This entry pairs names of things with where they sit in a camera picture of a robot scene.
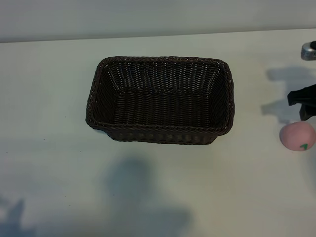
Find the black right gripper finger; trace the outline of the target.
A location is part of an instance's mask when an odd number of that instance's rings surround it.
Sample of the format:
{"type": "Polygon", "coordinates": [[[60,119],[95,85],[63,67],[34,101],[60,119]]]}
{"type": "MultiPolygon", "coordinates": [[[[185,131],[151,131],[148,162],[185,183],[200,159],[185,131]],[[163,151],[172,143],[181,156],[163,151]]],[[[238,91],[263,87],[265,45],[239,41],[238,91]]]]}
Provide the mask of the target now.
{"type": "Polygon", "coordinates": [[[301,121],[307,121],[316,115],[316,107],[302,104],[299,115],[301,121]]]}
{"type": "Polygon", "coordinates": [[[288,104],[290,106],[295,104],[315,106],[316,105],[316,85],[304,87],[303,89],[291,91],[287,95],[288,104]]]}

